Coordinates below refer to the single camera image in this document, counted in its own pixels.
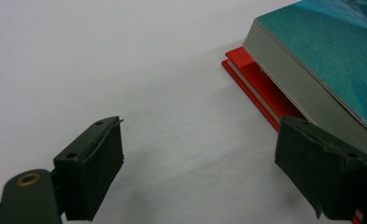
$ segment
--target red object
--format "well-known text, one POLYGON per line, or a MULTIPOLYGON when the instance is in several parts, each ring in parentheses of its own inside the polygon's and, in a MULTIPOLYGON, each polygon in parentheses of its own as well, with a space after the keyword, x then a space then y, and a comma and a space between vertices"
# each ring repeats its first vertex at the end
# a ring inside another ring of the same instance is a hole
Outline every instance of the red object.
POLYGON ((261 68, 244 48, 233 49, 226 56, 228 59, 221 64, 276 131, 279 130, 279 120, 283 116, 305 119, 273 80, 264 72, 261 73, 261 68))

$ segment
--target teal book cover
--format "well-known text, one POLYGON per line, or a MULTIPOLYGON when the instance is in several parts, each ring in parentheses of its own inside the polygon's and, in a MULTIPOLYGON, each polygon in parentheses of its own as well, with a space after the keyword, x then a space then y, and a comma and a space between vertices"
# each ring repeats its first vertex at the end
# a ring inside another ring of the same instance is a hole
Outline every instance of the teal book cover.
POLYGON ((256 20, 367 126, 367 0, 303 0, 256 20))

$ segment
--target white table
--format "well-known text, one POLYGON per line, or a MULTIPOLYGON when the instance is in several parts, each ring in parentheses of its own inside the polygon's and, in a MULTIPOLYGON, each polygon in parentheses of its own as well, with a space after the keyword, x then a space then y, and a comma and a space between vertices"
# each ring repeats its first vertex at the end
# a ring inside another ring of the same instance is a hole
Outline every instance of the white table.
POLYGON ((334 223, 274 164, 277 133, 220 65, 293 2, 0 1, 0 196, 119 115, 126 160, 93 223, 334 223))

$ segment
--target brass rivet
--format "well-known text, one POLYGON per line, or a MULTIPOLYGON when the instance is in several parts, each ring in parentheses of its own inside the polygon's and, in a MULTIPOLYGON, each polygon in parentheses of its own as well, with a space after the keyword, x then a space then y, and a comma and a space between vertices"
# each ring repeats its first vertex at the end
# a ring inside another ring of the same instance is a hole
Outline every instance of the brass rivet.
POLYGON ((26 187, 34 184, 38 179, 40 179, 39 174, 27 174, 17 181, 17 185, 19 187, 26 187))

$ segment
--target book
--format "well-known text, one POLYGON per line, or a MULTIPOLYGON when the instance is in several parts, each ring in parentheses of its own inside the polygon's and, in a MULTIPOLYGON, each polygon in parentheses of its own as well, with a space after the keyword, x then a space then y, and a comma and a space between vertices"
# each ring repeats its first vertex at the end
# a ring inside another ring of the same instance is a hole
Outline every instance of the book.
POLYGON ((276 131, 284 116, 304 119, 302 113, 262 72, 244 48, 228 51, 226 56, 228 59, 221 64, 276 131))
POLYGON ((367 1, 280 8, 243 47, 307 120, 367 154, 367 1))

